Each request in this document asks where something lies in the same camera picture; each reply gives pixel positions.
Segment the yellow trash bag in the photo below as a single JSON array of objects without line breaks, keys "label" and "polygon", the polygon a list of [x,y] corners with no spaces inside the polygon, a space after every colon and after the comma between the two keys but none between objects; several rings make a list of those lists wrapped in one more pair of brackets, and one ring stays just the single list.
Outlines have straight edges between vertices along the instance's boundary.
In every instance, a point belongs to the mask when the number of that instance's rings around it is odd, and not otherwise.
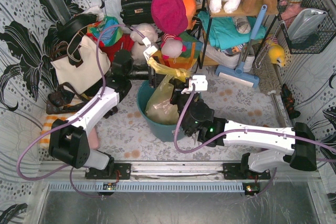
[{"label": "yellow trash bag", "polygon": [[149,58],[147,63],[156,73],[163,74],[164,78],[147,102],[145,115],[155,123],[175,125],[179,119],[179,114],[177,105],[172,105],[170,102],[174,89],[174,85],[170,83],[170,80],[185,82],[186,78],[190,76],[190,71],[162,65],[156,62],[153,57]]}]

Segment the teal trash bin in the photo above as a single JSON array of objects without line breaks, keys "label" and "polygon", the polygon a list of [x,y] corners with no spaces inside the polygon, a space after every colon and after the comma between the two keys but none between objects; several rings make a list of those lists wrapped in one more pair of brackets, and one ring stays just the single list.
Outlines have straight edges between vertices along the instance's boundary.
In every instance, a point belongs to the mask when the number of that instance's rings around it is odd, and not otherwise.
[{"label": "teal trash bin", "polygon": [[157,137],[159,140],[161,140],[162,142],[172,142],[174,141],[174,132],[176,129],[176,124],[175,125],[158,124],[158,123],[153,122],[149,118],[147,118],[147,116],[145,115],[146,104],[149,101],[151,95],[154,93],[155,89],[156,88],[151,88],[149,86],[148,81],[143,82],[137,93],[137,98],[136,98],[137,105],[140,110],[140,113],[145,118],[151,130],[151,133],[155,137]]}]

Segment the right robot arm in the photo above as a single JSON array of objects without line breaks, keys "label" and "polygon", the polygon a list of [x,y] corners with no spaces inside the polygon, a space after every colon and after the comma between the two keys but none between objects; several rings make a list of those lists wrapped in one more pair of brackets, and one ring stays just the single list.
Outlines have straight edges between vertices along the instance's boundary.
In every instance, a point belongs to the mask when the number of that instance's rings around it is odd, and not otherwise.
[{"label": "right robot arm", "polygon": [[195,75],[185,82],[171,78],[170,103],[177,106],[179,119],[174,137],[179,131],[186,136],[198,134],[203,146],[245,145],[262,148],[259,153],[246,153],[240,161],[240,173],[263,173],[269,168],[288,164],[291,168],[314,172],[317,170],[315,136],[304,123],[294,127],[260,127],[218,118],[200,92],[207,90],[204,75]]}]

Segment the colourful printed bag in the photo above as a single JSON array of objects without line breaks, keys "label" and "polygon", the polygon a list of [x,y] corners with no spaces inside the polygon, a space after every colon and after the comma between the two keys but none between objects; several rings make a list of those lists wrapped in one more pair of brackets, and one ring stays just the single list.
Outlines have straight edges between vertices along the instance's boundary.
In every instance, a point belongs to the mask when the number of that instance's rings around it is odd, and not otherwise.
[{"label": "colourful printed bag", "polygon": [[115,17],[105,16],[102,21],[90,24],[87,28],[86,35],[99,41],[99,47],[111,47],[122,37],[123,32],[120,27],[115,27],[119,22]]}]

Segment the cream canvas tote bag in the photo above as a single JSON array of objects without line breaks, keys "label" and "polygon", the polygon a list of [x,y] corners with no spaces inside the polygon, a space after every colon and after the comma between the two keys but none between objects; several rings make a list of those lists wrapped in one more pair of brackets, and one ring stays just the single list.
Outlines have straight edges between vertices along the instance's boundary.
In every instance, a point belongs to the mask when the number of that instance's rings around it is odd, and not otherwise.
[{"label": "cream canvas tote bag", "polygon": [[81,60],[75,65],[66,56],[53,60],[51,64],[56,70],[58,83],[69,82],[81,94],[108,72],[111,62],[107,54],[97,48],[96,43],[86,35],[82,37],[79,53]]}]

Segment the white pink plush doll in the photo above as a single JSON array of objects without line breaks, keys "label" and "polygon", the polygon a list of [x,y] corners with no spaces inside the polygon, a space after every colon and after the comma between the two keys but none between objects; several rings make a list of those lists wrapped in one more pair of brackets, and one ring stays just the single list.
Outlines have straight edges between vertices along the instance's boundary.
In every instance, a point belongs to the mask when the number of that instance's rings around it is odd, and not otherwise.
[{"label": "white pink plush doll", "polygon": [[186,52],[186,46],[180,37],[167,33],[162,36],[161,53],[163,59],[175,59],[183,52]]}]

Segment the black leather handbag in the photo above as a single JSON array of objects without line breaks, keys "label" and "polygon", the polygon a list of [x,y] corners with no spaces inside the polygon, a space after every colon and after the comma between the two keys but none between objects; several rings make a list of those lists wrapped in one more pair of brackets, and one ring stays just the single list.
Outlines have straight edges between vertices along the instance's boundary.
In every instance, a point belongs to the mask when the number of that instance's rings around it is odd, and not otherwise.
[{"label": "black leather handbag", "polygon": [[121,0],[120,17],[125,25],[154,24],[151,14],[153,0]]}]

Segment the wooden metal shelf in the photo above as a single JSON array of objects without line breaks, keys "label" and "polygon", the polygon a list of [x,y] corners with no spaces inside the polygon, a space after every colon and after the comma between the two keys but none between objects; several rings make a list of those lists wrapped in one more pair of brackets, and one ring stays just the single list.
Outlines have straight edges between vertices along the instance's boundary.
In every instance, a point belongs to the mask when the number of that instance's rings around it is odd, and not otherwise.
[{"label": "wooden metal shelf", "polygon": [[[238,9],[235,10],[231,14],[227,14],[222,9],[220,10],[219,13],[213,14],[208,9],[209,3],[210,3],[210,0],[203,0],[202,8],[201,8],[201,11],[204,11],[205,14],[208,16],[208,20],[204,22],[202,20],[200,21],[200,23],[202,24],[202,28],[200,28],[199,30],[203,32],[203,39],[204,39],[204,44],[203,44],[204,48],[202,50],[202,53],[200,54],[200,59],[198,60],[198,66],[200,69],[202,69],[204,66],[218,65],[218,62],[215,60],[213,60],[213,63],[209,63],[208,61],[205,61],[205,58],[209,56],[206,54],[206,48],[212,45],[211,40],[209,40],[211,31],[215,32],[215,28],[223,28],[223,27],[232,28],[230,32],[228,33],[228,35],[224,36],[225,42],[230,43],[230,45],[222,46],[223,49],[231,48],[232,46],[237,46],[243,43],[248,43],[251,33],[247,35],[243,35],[243,34],[239,34],[236,30],[233,31],[234,24],[233,24],[232,18],[240,17],[240,16],[256,17],[258,16],[259,11],[261,10],[262,5],[264,4],[262,0],[257,0],[249,13],[244,13],[242,9],[242,3],[240,3]],[[219,24],[217,25],[216,22],[224,18],[230,21],[230,25],[227,25],[227,26],[220,26]]]}]

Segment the teal folded cloth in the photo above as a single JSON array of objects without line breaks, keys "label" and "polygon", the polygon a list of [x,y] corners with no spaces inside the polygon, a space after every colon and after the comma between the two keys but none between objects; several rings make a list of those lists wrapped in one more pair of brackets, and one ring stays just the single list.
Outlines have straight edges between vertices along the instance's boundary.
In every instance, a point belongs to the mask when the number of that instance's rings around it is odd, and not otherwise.
[{"label": "teal folded cloth", "polygon": [[[198,18],[202,21],[205,31],[208,29],[209,14],[205,11],[200,11]],[[247,17],[251,28],[253,28],[256,18]],[[251,32],[240,34],[234,25],[231,17],[217,17],[212,19],[211,29],[209,32],[208,41],[212,47],[220,49],[231,48],[240,44],[247,43],[250,39]],[[260,26],[256,35],[257,40],[263,39],[266,34],[266,27]]]}]

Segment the pink glasses case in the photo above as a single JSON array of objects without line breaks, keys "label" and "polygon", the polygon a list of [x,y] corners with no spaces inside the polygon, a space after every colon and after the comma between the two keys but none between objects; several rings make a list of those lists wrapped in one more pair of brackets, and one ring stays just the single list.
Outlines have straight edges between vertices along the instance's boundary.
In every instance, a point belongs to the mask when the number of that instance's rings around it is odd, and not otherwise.
[{"label": "pink glasses case", "polygon": [[91,149],[97,150],[99,148],[99,138],[95,127],[90,131],[88,135],[88,143]]}]

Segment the beige dust mop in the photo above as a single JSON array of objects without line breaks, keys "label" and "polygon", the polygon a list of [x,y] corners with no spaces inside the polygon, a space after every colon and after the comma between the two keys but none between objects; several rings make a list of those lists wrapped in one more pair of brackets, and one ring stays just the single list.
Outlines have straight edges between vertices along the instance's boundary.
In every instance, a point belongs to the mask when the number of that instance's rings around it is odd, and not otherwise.
[{"label": "beige dust mop", "polygon": [[260,92],[271,98],[276,111],[276,119],[280,126],[285,127],[285,118],[277,100],[277,95],[280,93],[280,81],[274,64],[271,63],[265,48],[261,49],[255,56],[253,71],[259,77],[258,87]]}]

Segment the black round hat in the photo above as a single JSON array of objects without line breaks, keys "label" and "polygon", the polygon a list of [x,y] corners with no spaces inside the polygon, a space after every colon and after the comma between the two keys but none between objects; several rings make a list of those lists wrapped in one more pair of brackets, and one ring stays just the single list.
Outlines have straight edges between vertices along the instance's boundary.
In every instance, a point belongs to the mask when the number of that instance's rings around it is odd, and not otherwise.
[{"label": "black round hat", "polygon": [[79,14],[65,24],[57,25],[57,36],[60,40],[70,41],[77,31],[95,23],[97,20],[98,16],[96,14]]}]

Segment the black orange toy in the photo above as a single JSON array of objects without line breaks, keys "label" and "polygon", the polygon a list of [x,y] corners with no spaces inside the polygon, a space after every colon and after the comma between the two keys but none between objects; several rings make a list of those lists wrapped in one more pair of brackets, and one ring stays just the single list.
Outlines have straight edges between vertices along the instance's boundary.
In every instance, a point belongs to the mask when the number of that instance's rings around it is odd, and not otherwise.
[{"label": "black orange toy", "polygon": [[289,118],[291,120],[298,118],[301,113],[295,110],[295,99],[293,98],[291,91],[288,89],[285,83],[281,87],[280,96],[285,105]]}]

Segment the orange checkered cloth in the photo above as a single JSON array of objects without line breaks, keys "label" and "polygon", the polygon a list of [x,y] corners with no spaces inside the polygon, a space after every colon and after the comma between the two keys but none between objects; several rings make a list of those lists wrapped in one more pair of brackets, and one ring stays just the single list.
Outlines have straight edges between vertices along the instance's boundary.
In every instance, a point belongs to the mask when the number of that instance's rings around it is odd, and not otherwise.
[{"label": "orange checkered cloth", "polygon": [[[43,124],[43,128],[41,131],[41,135],[45,134],[47,131],[51,130],[52,124],[57,120],[66,120],[68,117],[71,116],[71,113],[66,113],[66,114],[56,114],[56,115],[47,115],[45,122]],[[43,149],[47,149],[49,147],[50,143],[50,134],[44,136],[40,141],[39,141],[39,147]]]}]

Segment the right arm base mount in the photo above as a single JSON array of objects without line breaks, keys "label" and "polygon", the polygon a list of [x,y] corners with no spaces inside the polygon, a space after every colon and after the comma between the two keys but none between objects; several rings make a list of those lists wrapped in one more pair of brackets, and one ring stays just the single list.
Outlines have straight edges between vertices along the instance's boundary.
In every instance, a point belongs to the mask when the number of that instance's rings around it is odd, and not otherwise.
[{"label": "right arm base mount", "polygon": [[223,163],[224,178],[228,180],[237,179],[271,179],[270,172],[255,172],[241,163]]}]

